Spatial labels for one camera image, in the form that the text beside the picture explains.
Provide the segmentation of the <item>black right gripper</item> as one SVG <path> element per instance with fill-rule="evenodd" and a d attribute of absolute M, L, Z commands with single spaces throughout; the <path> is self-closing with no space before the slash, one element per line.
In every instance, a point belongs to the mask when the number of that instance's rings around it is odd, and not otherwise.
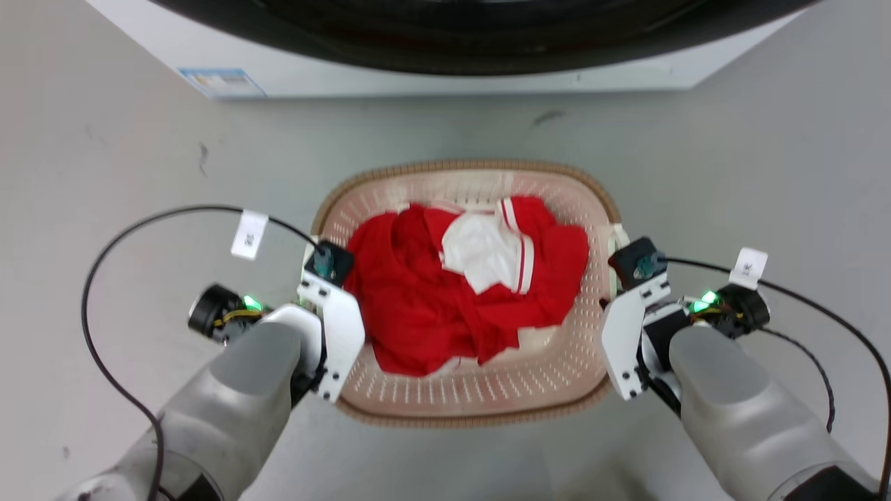
<path fill-rule="evenodd" d="M 758 331 L 771 320 L 764 296 L 735 283 L 704 293 L 691 304 L 688 316 L 694 326 L 710 326 L 731 340 Z"/>

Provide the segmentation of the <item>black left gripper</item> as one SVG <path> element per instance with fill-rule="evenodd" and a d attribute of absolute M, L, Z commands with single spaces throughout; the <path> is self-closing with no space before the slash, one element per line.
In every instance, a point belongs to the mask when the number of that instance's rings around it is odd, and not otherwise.
<path fill-rule="evenodd" d="M 191 305 L 187 328 L 216 344 L 230 344 L 270 312 L 270 308 L 257 299 L 214 283 Z"/>

